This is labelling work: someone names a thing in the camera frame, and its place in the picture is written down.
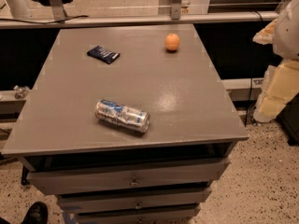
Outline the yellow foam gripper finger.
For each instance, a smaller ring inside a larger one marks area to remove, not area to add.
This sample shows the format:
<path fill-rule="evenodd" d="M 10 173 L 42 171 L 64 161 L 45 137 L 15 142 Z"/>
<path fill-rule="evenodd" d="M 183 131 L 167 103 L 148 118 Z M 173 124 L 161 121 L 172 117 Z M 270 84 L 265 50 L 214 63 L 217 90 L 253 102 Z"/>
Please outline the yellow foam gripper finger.
<path fill-rule="evenodd" d="M 253 37 L 253 41 L 261 45 L 272 44 L 277 21 L 277 19 L 274 19 L 273 21 L 268 23 L 260 32 L 258 32 Z"/>
<path fill-rule="evenodd" d="M 264 73 L 262 92 L 253 111 L 258 122 L 269 122 L 299 93 L 299 62 L 283 60 L 278 67 L 269 65 Z"/>

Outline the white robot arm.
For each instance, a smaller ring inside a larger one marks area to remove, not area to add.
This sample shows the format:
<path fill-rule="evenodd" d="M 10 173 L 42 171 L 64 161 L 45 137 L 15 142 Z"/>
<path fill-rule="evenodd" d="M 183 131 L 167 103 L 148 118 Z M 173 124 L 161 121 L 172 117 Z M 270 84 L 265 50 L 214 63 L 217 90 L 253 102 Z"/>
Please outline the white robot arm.
<path fill-rule="evenodd" d="M 269 122 L 299 93 L 299 0 L 291 0 L 253 41 L 271 44 L 273 52 L 282 58 L 278 67 L 266 70 L 253 111 L 256 121 Z"/>

